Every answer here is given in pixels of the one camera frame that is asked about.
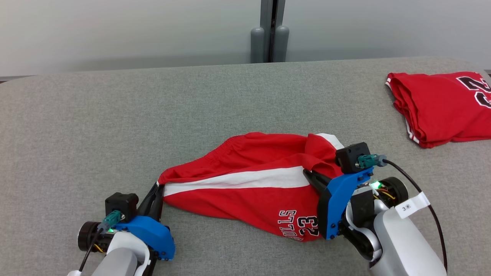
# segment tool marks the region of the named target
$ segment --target folded red jersey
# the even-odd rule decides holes
[[[390,73],[385,84],[421,147],[491,138],[491,89],[480,74]]]
[[[297,241],[322,237],[319,196],[303,175],[341,175],[336,136],[249,133],[229,138],[202,158],[167,169],[159,178],[164,201],[193,213],[241,220]]]

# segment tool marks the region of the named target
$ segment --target green led light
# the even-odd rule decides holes
[[[380,189],[380,187],[382,187],[382,183],[376,181],[374,183],[370,183],[370,186],[372,186],[373,189]]]

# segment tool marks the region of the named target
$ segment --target red garment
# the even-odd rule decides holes
[[[195,161],[167,169],[164,201],[193,213],[241,220],[298,241],[321,237],[319,196],[303,175],[341,174],[334,163],[337,138],[327,134],[249,133],[229,138]]]
[[[491,89],[480,74],[390,73],[385,84],[421,147],[491,138]]]

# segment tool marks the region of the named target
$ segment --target black cable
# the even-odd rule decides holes
[[[416,190],[418,190],[419,193],[422,192],[421,188],[418,186],[418,184],[416,184],[416,182],[408,175],[407,172],[405,172],[403,169],[401,169],[401,167],[397,166],[394,162],[389,161],[387,159],[383,159],[382,161],[393,166],[394,168],[396,168],[403,176],[405,176],[409,180],[409,182],[411,182],[411,184],[413,184],[413,186],[416,188]],[[445,267],[445,271],[448,272],[448,269],[447,269],[447,249],[445,248],[445,241],[443,239],[443,232],[441,231],[440,221],[438,220],[438,217],[436,216],[436,213],[433,210],[433,206],[431,206],[431,204],[428,205],[428,209],[430,209],[430,212],[433,216],[433,219],[435,219],[436,227],[438,228],[438,234],[440,235],[441,251],[443,252],[443,266]]]
[[[99,231],[97,231],[97,234],[95,234],[94,238],[92,239],[92,242],[90,242],[89,249],[87,250],[87,253],[85,253],[85,257],[83,258],[82,264],[80,265],[79,271],[82,272],[83,267],[85,266],[85,263],[87,262],[87,259],[89,258],[89,254],[92,251],[92,247],[94,246],[95,241],[97,240],[97,237],[102,233],[104,229],[101,228]]]

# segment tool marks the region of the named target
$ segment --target white label tag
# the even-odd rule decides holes
[[[428,205],[430,205],[430,202],[426,198],[425,193],[420,192],[417,196],[410,198],[403,203],[400,203],[395,208],[399,216],[404,219],[416,213],[416,211],[418,211],[419,209],[423,209]]]

